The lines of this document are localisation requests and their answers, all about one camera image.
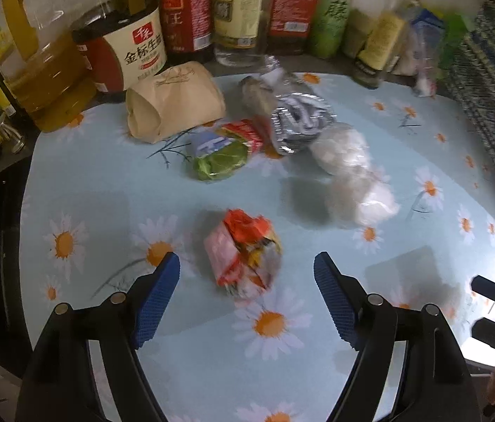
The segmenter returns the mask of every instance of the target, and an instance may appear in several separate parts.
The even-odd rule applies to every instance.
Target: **green bottle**
[[[319,0],[314,14],[308,50],[319,58],[330,58],[341,45],[352,0]]]

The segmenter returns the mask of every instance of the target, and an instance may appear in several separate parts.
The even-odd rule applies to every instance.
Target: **red logo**
[[[132,38],[134,38],[134,44],[141,44],[148,38],[152,38],[154,30],[152,28],[152,22],[148,22],[140,28],[132,31]]]

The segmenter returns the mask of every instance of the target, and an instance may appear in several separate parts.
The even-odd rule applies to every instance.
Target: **blue gripper pad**
[[[179,257],[175,254],[165,258],[156,268],[155,273],[159,272],[159,277],[136,312],[134,349],[141,348],[146,341],[154,337],[159,321],[179,281],[180,269]]]
[[[318,254],[314,259],[314,279],[327,309],[330,311],[339,336],[355,348],[357,313],[341,289],[338,276],[341,276],[341,273],[333,264],[330,256],[326,252]]]

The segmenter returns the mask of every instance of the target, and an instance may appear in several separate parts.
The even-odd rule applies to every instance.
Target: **green plastic wrapper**
[[[217,152],[193,160],[200,180],[219,180],[230,176],[247,162],[249,148],[237,140]]]

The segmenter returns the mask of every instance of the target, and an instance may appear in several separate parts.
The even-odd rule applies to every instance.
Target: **brown liquid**
[[[71,122],[95,96],[95,86],[69,32],[33,56],[9,79],[12,94],[44,132]]]

